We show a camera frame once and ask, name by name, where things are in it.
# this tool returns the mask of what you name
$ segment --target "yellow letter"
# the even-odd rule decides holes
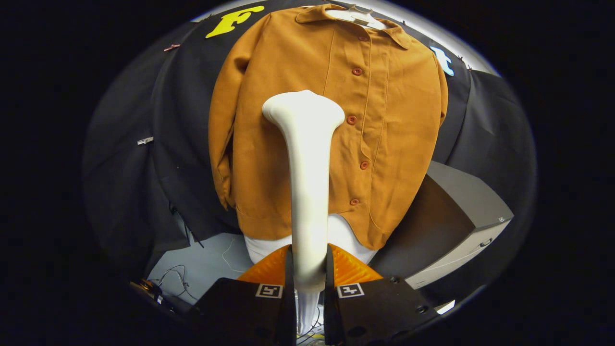
[[[236,22],[237,24],[241,24],[245,22],[248,18],[250,18],[251,12],[261,12],[264,9],[264,6],[256,6],[224,15],[222,16],[220,24],[218,24],[218,26],[216,26],[216,28],[211,33],[207,34],[205,38],[210,38],[219,34],[226,34],[228,32],[231,32],[235,30],[235,27],[232,25],[233,23]]]

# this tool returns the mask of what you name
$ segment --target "black cable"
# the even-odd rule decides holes
[[[318,319],[320,318],[320,309],[318,307],[316,307],[316,310],[318,310],[318,316],[316,317],[316,323],[318,323]],[[312,328],[310,328],[307,333],[303,334],[302,336],[299,336],[297,339],[300,339],[306,335],[308,335],[314,328],[316,328],[316,323],[312,324]],[[303,344],[306,340],[309,340],[312,336],[307,337],[305,340],[303,340],[302,342],[298,343],[297,345],[301,345]]]
[[[186,231],[186,237],[188,237],[188,230],[189,230],[189,228],[188,228],[188,226],[186,226],[186,222],[184,222],[184,230]],[[201,243],[200,243],[200,240],[199,240],[199,241],[197,241],[197,240],[196,240],[196,238],[194,237],[194,233],[192,232],[192,230],[190,230],[190,233],[192,233],[192,238],[194,239],[194,241],[196,241],[197,243],[199,243],[199,245],[200,245],[202,248],[204,248],[204,249],[205,249],[205,246],[203,246],[203,244],[201,244]]]
[[[171,205],[171,201],[169,201],[169,211],[171,212],[171,215],[175,215],[175,213],[177,212],[177,208]],[[190,237],[188,236],[188,226],[186,226],[186,222],[184,221],[184,219],[181,219],[181,221],[184,223],[184,232],[186,232],[186,239],[188,239],[188,244],[190,243]],[[192,230],[189,230],[190,233],[192,233],[192,238],[194,239],[194,241],[196,241],[196,238],[194,237],[194,233],[192,232]],[[199,245],[205,249],[205,246],[203,246],[203,244],[201,244],[200,241],[197,241],[197,243],[199,243]]]

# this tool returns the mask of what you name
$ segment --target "black fabric backdrop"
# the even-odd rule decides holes
[[[80,167],[89,115],[116,76],[156,38],[212,5],[8,5],[5,343],[206,342],[123,284],[85,215]],[[604,52],[613,3],[407,6],[457,33],[513,85],[535,135],[540,186],[536,221],[511,265],[413,342],[613,344],[605,291],[612,112],[602,108],[611,99]]]
[[[118,265],[130,270],[131,275],[147,275],[164,251],[187,246],[182,232],[172,226],[173,220],[167,212],[169,201],[180,211],[196,240],[207,239],[220,232],[240,233],[235,212],[224,211],[218,202],[212,183],[207,141],[203,135],[207,133],[207,114],[216,77],[232,45],[258,19],[275,10],[320,3],[314,0],[264,1],[227,10],[198,24],[184,24],[135,59],[102,98],[86,138],[84,195],[101,245]],[[265,6],[265,10],[251,14],[245,23],[236,25],[232,32],[205,39],[222,16],[258,5]],[[466,135],[465,142],[461,142],[465,150],[459,149],[460,145],[456,144],[466,114],[471,72],[459,57],[431,38],[394,18],[380,14],[377,17],[397,22],[427,47],[443,49],[451,59],[450,68],[455,74],[446,76],[450,91],[449,107],[438,135],[433,160],[445,163],[448,159],[457,159],[470,168],[482,165],[485,157],[475,155],[477,143],[473,142],[472,134]],[[181,47],[163,52],[161,48],[171,43],[181,44]],[[474,74],[475,80],[484,78],[489,77]],[[506,89],[503,81],[494,83],[503,84],[501,94],[514,99],[512,91]],[[474,97],[470,101],[478,105],[486,103],[485,98],[493,98],[480,84],[472,88],[472,92]],[[501,111],[496,103],[491,102],[490,106],[472,113],[472,116],[486,119],[509,116],[510,112]],[[503,132],[504,136],[527,132],[525,116],[519,106],[513,110],[513,116],[520,120],[492,129],[492,138],[483,137],[486,141],[480,145],[490,146],[495,138],[502,137]],[[475,126],[471,121],[467,124],[464,133],[472,132],[470,127]],[[154,142],[135,145],[138,139],[152,136]],[[496,186],[500,187],[492,184],[496,192],[502,191],[502,188],[510,189],[511,184],[518,180],[532,180],[535,174],[531,136],[527,135],[510,147],[518,152],[517,156],[506,155],[495,148],[494,154],[505,155],[509,166],[519,167],[514,174],[506,172],[507,175],[514,175],[512,180],[504,177],[501,172],[505,168],[503,166],[493,166],[477,174],[484,180],[487,178],[496,182]],[[450,157],[453,149],[457,154]],[[513,197],[531,199],[535,195],[535,182],[524,187],[516,189],[516,196]],[[515,214],[527,214],[518,211],[517,205],[511,206],[511,209]],[[517,229],[513,224],[507,231],[521,234],[517,242],[520,243],[527,229],[527,225],[524,229]],[[508,253],[505,260],[510,258],[512,253]],[[472,290],[466,288],[463,296]],[[452,292],[444,294],[440,300],[449,299],[451,295]],[[458,293],[454,296],[457,299],[462,297]]]

